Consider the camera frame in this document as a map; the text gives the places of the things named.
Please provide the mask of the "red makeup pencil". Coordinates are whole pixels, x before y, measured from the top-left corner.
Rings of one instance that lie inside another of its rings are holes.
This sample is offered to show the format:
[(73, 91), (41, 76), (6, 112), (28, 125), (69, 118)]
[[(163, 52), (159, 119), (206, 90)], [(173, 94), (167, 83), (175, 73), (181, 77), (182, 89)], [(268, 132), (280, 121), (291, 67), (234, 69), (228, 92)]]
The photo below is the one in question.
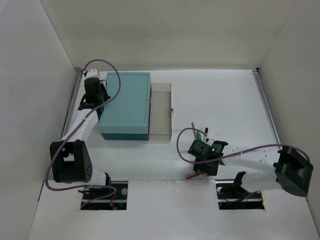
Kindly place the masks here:
[(191, 179), (196, 178), (196, 177), (199, 177), (199, 176), (201, 176), (201, 175), (202, 175), (202, 173), (201, 173), (201, 172), (198, 172), (198, 173), (196, 173), (196, 174), (194, 174), (194, 175), (187, 176), (185, 179), (186, 179), (186, 180), (191, 180)]

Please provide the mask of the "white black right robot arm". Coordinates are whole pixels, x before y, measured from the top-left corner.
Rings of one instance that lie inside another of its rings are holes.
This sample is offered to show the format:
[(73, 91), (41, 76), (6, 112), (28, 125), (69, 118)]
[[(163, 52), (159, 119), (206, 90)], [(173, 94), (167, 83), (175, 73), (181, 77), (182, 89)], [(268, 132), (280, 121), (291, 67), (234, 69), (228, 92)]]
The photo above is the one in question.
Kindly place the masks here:
[(238, 198), (249, 192), (274, 189), (306, 197), (314, 169), (302, 151), (281, 144), (245, 149), (225, 141), (194, 140), (188, 154), (195, 157), (194, 165), (207, 175), (216, 175), (219, 165), (252, 169), (253, 172), (240, 171), (234, 178), (231, 190)]

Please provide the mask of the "green tube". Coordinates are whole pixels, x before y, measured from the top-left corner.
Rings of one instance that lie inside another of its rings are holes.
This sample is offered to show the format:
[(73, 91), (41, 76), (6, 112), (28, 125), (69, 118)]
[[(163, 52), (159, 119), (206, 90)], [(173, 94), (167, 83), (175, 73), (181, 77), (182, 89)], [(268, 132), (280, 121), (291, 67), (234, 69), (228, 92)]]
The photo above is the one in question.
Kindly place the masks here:
[(202, 135), (201, 135), (201, 133), (199, 131), (196, 132), (196, 139), (198, 141), (202, 141)]

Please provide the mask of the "grey eyeliner pencil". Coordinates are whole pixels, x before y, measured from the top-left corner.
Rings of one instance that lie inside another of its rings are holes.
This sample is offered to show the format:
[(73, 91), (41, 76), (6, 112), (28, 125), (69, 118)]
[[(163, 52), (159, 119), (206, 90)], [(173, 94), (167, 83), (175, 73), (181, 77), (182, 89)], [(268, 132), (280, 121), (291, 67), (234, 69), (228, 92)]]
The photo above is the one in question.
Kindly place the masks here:
[(197, 131), (196, 131), (194, 122), (191, 122), (191, 127), (192, 127), (192, 131), (193, 131), (194, 139), (197, 140), (198, 139), (198, 137), (197, 137), (198, 135), (197, 135)]

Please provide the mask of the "clear acrylic drawer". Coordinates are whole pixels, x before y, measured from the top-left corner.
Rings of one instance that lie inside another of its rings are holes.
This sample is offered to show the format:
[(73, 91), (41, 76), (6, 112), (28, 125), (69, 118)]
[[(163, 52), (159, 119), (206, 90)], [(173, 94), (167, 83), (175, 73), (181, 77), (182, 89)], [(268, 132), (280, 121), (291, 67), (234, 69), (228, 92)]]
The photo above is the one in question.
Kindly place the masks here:
[(152, 83), (150, 98), (150, 141), (172, 139), (172, 85)]

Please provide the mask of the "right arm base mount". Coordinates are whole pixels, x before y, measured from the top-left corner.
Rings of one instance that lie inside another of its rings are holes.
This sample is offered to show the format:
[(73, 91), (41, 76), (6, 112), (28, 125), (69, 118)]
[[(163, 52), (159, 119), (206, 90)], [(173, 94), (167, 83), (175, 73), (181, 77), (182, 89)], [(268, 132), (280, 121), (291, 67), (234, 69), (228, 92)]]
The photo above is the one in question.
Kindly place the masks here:
[(239, 172), (234, 180), (217, 181), (216, 192), (220, 210), (264, 210), (260, 191), (247, 191), (242, 187), (245, 171)]

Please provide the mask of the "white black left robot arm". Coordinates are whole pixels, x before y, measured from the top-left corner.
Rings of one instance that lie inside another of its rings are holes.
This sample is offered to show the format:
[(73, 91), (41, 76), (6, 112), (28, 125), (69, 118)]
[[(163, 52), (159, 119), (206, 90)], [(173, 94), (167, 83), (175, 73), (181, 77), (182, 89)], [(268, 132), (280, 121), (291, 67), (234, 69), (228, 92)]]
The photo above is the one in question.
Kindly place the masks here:
[(107, 173), (99, 172), (93, 167), (86, 143), (94, 126), (104, 112), (104, 103), (111, 97), (107, 94), (106, 85), (99, 74), (86, 76), (83, 82), (82, 96), (77, 116), (69, 131), (50, 145), (51, 162), (45, 177), (45, 185), (51, 191), (75, 189), (74, 186), (54, 188), (49, 183), (49, 173), (57, 183), (80, 184), (81, 188), (95, 188), (100, 199), (108, 199), (113, 187)]

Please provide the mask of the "black silver mascara pen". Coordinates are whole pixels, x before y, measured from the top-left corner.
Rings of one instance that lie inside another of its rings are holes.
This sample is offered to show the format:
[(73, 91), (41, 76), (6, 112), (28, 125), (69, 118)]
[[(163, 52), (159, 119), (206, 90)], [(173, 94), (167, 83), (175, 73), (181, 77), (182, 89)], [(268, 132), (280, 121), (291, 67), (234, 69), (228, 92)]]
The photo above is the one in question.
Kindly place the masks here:
[(204, 142), (207, 142), (207, 141), (208, 141), (208, 132), (209, 132), (209, 128), (206, 127), (206, 128), (204, 129), (204, 137), (203, 137), (203, 141), (204, 141)]

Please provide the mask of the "teal makeup box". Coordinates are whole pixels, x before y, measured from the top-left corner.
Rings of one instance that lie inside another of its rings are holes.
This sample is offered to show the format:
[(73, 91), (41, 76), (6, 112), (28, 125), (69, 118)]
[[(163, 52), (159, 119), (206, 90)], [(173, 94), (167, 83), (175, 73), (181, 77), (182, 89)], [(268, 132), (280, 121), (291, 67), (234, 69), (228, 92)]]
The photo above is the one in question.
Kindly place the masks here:
[(107, 93), (116, 98), (104, 106), (97, 127), (105, 140), (148, 141), (150, 132), (151, 74), (108, 72)]

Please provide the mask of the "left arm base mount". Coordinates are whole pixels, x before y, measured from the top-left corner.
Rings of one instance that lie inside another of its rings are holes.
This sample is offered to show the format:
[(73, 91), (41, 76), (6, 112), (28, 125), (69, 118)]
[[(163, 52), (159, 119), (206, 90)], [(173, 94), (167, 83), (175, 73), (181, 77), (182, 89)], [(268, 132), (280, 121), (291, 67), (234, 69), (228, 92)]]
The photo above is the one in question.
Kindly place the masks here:
[(82, 194), (80, 210), (93, 211), (124, 211), (127, 209), (128, 181), (113, 181), (110, 188), (84, 188), (78, 192)]

